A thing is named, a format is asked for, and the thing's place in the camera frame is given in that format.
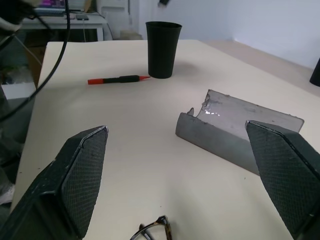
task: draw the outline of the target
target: table surface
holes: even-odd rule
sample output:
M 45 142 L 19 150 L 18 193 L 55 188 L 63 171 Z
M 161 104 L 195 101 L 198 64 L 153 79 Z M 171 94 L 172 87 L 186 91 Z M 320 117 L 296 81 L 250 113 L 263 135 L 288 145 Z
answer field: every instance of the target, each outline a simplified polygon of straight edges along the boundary
M 71 25 L 102 25 L 106 24 L 107 20 L 100 15 L 95 15 L 95 14 L 88 14 L 87 15 L 89 20 L 85 20 L 84 23 L 82 20 L 77 20 L 77 19 L 71 19 L 70 23 Z M 42 19 L 49 24 L 50 26 L 52 25 L 64 25 L 66 26 L 67 20 L 65 19 L 64 16 L 43 16 Z M 25 18 L 22 23 L 22 28 L 26 28 L 29 25 L 40 25 L 41 23 L 39 22 L 38 19 L 28 19 Z
M 40 82 L 61 46 L 47 45 Z M 177 137 L 175 128 L 179 114 L 191 107 L 197 113 L 213 89 L 303 118 L 300 133 L 320 150 L 320 88 L 293 70 L 302 86 L 199 41 L 181 40 L 169 79 L 89 86 L 91 78 L 147 75 L 147 42 L 68 43 L 35 100 L 13 206 L 67 138 L 107 125 L 101 187 L 86 240 L 128 240 L 140 223 L 162 215 L 174 240 L 291 240 L 257 175 Z

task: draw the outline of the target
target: textured gripper pad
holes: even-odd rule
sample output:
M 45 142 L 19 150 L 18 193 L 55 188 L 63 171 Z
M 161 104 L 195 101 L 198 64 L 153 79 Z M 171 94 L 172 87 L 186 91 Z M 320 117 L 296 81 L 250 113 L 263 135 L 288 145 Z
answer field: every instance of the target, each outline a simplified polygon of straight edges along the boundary
M 306 146 L 308 143 L 298 133 L 260 124 L 248 123 L 246 127 L 260 177 L 283 222 L 296 238 L 319 207 L 320 180 L 308 159 L 286 137 L 294 137 L 297 145 Z M 314 151 L 312 161 L 316 157 L 319 160 L 319 154 L 311 147 L 310 150 Z
M 62 202 L 80 238 L 88 231 L 98 197 L 106 141 L 104 131 L 87 139 L 62 184 Z

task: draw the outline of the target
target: glasses frame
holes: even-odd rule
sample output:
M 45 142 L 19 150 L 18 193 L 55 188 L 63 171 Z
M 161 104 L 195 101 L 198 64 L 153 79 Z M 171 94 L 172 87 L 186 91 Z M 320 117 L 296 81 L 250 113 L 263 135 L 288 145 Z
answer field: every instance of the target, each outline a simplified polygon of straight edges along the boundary
M 171 234 L 171 226 L 168 221 L 167 216 L 160 216 L 155 222 L 144 226 L 143 224 L 140 225 L 139 231 L 137 231 L 131 238 L 130 240 L 135 240 L 140 234 L 143 235 L 146 239 L 148 240 L 154 240 L 152 236 L 149 234 L 148 229 L 157 226 L 157 225 L 162 225 L 164 226 L 165 229 L 165 235 L 167 240 L 173 240 L 172 239 L 172 234 Z

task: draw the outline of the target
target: eyeglasses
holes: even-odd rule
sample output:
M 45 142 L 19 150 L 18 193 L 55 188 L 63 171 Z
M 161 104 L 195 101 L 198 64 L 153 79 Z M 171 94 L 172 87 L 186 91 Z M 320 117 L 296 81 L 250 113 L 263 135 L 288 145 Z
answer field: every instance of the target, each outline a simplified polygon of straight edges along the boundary
M 160 216 L 155 222 L 144 226 L 140 225 L 130 240 L 172 240 L 171 227 L 166 216 Z

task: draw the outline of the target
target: black object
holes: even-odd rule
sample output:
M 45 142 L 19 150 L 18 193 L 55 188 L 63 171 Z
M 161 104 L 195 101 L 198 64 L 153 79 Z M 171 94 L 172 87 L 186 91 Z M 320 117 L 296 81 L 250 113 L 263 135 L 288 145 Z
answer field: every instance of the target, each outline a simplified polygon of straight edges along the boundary
M 180 24 L 172 22 L 146 23 L 148 68 L 151 77 L 167 79 L 172 76 L 181 28 Z
M 75 15 L 77 20 L 89 20 L 89 17 L 86 14 L 78 13 Z
M 312 76 L 310 78 L 310 83 L 320 87 L 320 59 L 316 64 L 315 69 L 312 73 Z
M 33 11 L 33 6 L 21 0 L 0 0 L 0 16 L 8 24 L 19 25 Z
M 135 83 L 140 81 L 140 76 L 131 75 L 131 76 L 120 76 L 112 78 L 103 78 L 104 84 L 115 84 L 115 83 Z
M 286 128 L 246 125 L 262 183 L 294 239 L 320 239 L 320 155 Z
M 165 230 L 165 235 L 167 240 L 173 240 L 172 239 L 172 231 L 171 231 L 171 226 L 168 221 L 167 216 L 160 216 L 155 222 L 144 226 L 143 224 L 140 224 L 139 226 L 139 231 L 137 231 L 131 238 L 130 240 L 137 240 L 140 239 L 139 236 L 142 235 L 144 236 L 147 240 L 153 240 L 153 237 L 150 235 L 148 229 L 151 229 L 155 226 L 164 226 Z
M 69 138 L 32 182 L 0 231 L 0 240 L 85 237 L 99 193 L 108 129 Z
M 170 0 L 160 0 L 158 5 L 159 6 L 167 6 Z

